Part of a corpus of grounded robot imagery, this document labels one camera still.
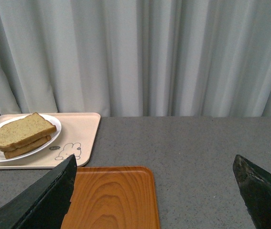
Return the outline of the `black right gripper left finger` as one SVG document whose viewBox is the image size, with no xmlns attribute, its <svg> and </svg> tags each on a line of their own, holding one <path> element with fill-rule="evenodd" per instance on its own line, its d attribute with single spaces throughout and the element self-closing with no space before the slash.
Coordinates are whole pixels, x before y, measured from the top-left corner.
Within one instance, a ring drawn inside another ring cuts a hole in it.
<svg viewBox="0 0 271 229">
<path fill-rule="evenodd" d="M 69 156 L 0 208 L 0 229 L 59 229 L 70 207 L 77 164 Z"/>
</svg>

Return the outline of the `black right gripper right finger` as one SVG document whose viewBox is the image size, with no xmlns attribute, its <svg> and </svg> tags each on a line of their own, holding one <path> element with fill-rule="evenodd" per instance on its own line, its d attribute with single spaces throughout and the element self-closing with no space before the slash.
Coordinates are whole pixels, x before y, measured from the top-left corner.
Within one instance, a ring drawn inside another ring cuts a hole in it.
<svg viewBox="0 0 271 229">
<path fill-rule="evenodd" d="M 233 172 L 248 213 L 257 229 L 271 229 L 271 173 L 236 155 Z"/>
</svg>

